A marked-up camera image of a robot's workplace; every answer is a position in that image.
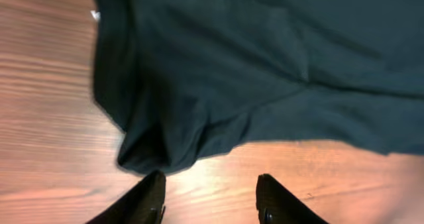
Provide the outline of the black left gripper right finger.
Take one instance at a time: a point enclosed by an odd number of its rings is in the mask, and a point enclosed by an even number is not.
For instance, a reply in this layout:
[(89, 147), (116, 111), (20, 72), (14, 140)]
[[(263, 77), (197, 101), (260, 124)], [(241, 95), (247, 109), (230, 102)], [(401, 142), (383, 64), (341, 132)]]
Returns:
[(258, 177), (256, 209), (260, 224), (328, 224), (269, 174)]

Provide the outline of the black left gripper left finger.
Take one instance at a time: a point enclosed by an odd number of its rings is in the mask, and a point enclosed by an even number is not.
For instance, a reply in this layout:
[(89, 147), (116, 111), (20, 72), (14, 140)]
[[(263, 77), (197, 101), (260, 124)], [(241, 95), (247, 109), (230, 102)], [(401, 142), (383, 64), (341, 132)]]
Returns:
[(87, 224), (161, 224), (165, 194), (166, 177), (154, 171)]

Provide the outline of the black t-shirt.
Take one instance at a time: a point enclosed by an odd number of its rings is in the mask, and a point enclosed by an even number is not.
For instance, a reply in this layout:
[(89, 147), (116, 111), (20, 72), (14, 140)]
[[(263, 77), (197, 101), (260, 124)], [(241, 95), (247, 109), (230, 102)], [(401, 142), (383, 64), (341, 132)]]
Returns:
[(340, 140), (423, 153), (423, 0), (96, 0), (93, 93), (119, 166)]

